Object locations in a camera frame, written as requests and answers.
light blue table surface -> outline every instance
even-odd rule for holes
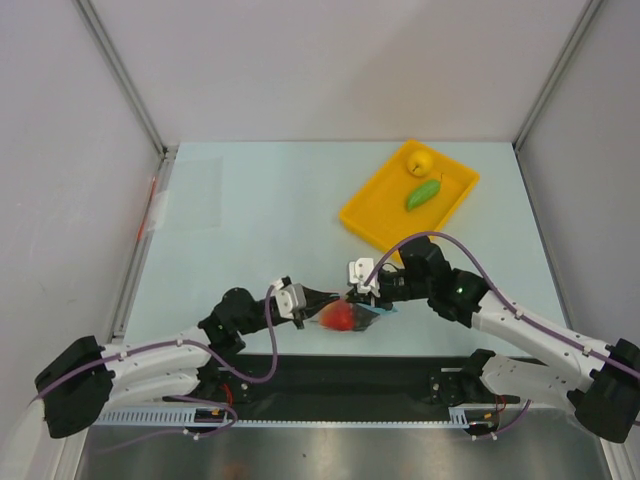
[[[171,335],[205,318],[229,288],[264,296],[274,279],[347,290],[346,265],[380,252],[349,233],[338,212],[400,142],[186,143],[169,179],[164,221],[153,233],[125,340]],[[443,231],[466,244],[508,295],[564,325],[549,266],[508,143],[430,146],[480,173]],[[453,266],[473,270],[444,240]],[[523,355],[507,343],[450,323],[424,301],[397,304],[364,333],[308,322],[277,327],[285,354],[469,355],[477,348]],[[267,331],[245,353],[270,353]]]

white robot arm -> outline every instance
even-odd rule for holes
[[[623,442],[640,411],[640,350],[625,340],[615,346],[559,327],[506,298],[482,267],[482,276],[452,269],[423,232],[396,246],[374,264],[349,264],[347,302],[390,309],[394,302],[425,299],[441,317],[500,337],[541,363],[477,351],[467,369],[491,393],[515,395],[574,414],[594,434]],[[382,269],[398,250],[404,268]],[[211,398],[220,368],[247,382],[268,381],[237,372],[225,361],[244,348],[241,335],[303,321],[336,301],[283,278],[264,300],[241,288],[229,290],[211,315],[178,335],[142,345],[100,346],[93,337],[74,342],[36,378],[44,419],[52,438],[90,426],[106,410],[157,398]]]

green vegetable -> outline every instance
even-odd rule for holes
[[[429,180],[416,188],[407,199],[407,210],[419,207],[440,191],[440,180]]]

yellow tray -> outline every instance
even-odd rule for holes
[[[413,176],[406,159],[426,150],[433,169],[424,177]],[[430,179],[441,180],[440,191],[425,204],[407,211],[407,198]],[[469,195],[480,175],[442,153],[409,140],[356,193],[340,212],[340,220],[353,233],[386,252],[409,235],[440,230]]]

yellow fruit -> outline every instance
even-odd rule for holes
[[[426,150],[416,150],[407,158],[407,170],[416,177],[429,175],[433,168],[433,157]]]

